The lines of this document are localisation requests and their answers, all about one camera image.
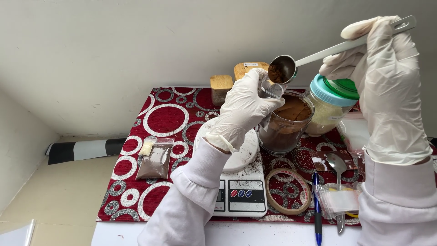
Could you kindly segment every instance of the green jar lid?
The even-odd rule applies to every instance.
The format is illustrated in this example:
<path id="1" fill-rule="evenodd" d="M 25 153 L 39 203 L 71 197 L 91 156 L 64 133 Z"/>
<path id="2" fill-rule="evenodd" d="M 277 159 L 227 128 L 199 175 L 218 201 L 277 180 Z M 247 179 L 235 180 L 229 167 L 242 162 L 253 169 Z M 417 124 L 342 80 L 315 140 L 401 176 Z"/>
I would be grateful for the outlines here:
<path id="1" fill-rule="evenodd" d="M 323 82 L 335 94 L 351 100 L 360 99 L 355 83 L 350 79 L 329 80 L 323 76 Z"/>

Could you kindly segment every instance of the bag of brown powder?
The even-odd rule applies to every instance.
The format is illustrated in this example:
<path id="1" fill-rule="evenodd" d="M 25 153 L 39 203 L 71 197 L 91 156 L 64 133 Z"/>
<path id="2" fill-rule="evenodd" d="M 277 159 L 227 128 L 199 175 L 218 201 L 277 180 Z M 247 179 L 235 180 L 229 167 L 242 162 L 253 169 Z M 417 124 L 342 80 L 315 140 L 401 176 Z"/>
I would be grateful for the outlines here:
<path id="1" fill-rule="evenodd" d="M 150 140 L 155 141 L 152 150 L 149 156 L 143 155 L 135 179 L 167 179 L 174 138 L 157 138 Z"/>

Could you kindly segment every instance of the digital kitchen scale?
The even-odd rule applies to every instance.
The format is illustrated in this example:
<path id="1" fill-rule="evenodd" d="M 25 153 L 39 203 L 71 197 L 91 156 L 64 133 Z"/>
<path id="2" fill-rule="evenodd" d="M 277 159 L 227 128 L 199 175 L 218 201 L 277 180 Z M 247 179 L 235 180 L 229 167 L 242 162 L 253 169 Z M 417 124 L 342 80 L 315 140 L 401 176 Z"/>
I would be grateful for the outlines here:
<path id="1" fill-rule="evenodd" d="M 209 132 L 216 119 L 205 122 L 199 129 L 193 154 L 200 138 Z M 223 170 L 213 216 L 264 216 L 267 213 L 266 184 L 255 130 L 246 133 L 240 152 L 232 154 Z"/>

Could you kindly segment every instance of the brown packing tape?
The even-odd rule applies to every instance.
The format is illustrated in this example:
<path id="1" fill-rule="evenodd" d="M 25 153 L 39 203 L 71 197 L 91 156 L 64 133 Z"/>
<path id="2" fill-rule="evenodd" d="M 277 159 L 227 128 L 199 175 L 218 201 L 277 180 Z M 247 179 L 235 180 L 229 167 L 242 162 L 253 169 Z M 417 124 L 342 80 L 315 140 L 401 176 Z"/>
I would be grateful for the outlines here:
<path id="1" fill-rule="evenodd" d="M 295 178 L 299 184 L 302 186 L 304 192 L 305 192 L 305 198 L 303 201 L 303 205 L 302 207 L 298 208 L 298 209 L 288 209 L 285 208 L 281 205 L 279 205 L 272 197 L 270 190 L 269 190 L 269 181 L 270 178 L 275 175 L 275 174 L 279 174 L 279 173 L 283 173 L 283 174 L 287 174 L 292 176 L 293 178 Z M 277 168 L 272 170 L 266 177 L 266 193 L 267 193 L 267 201 L 269 202 L 269 204 L 276 210 L 278 210 L 279 212 L 286 214 L 286 215 L 296 215 L 296 214 L 300 214 L 303 211 L 305 211 L 309 204 L 311 203 L 311 192 L 309 190 L 309 186 L 306 183 L 305 179 L 302 178 L 302 176 L 300 176 L 299 174 L 297 174 L 295 171 L 288 169 L 288 168 Z"/>

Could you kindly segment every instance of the red tablecloth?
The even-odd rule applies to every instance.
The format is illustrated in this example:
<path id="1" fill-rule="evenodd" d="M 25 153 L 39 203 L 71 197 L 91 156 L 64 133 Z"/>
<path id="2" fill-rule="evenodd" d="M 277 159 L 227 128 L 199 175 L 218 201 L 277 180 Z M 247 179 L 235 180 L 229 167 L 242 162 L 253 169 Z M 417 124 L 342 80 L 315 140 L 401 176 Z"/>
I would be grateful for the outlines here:
<path id="1" fill-rule="evenodd" d="M 220 107 L 211 102 L 211 89 L 204 88 L 155 88 L 148 96 L 130 131 L 123 150 L 115 164 L 108 189 L 98 212 L 97 221 L 147 221 L 172 185 L 171 179 L 135 180 L 141 156 L 138 152 L 146 137 L 175 139 L 170 173 L 190 160 L 197 130 L 208 119 L 218 116 Z M 264 175 L 279 167 L 296 169 L 307 180 L 315 171 L 309 151 L 345 150 L 346 146 L 336 130 L 321 136 L 303 135 L 295 149 L 286 155 L 272 155 L 261 149 Z M 364 164 L 354 160 L 360 170 L 348 170 L 342 175 L 346 183 L 363 179 Z M 333 172 L 321 172 L 321 182 L 335 183 Z M 303 199 L 299 185 L 279 177 L 271 180 L 269 188 L 275 200 L 288 208 L 300 207 Z M 297 221 L 313 222 L 314 205 L 299 215 L 284 215 L 270 205 L 262 218 L 213 217 L 214 221 Z M 335 224 L 335 220 L 323 220 Z M 356 218 L 346 216 L 347 225 L 358 225 Z"/>

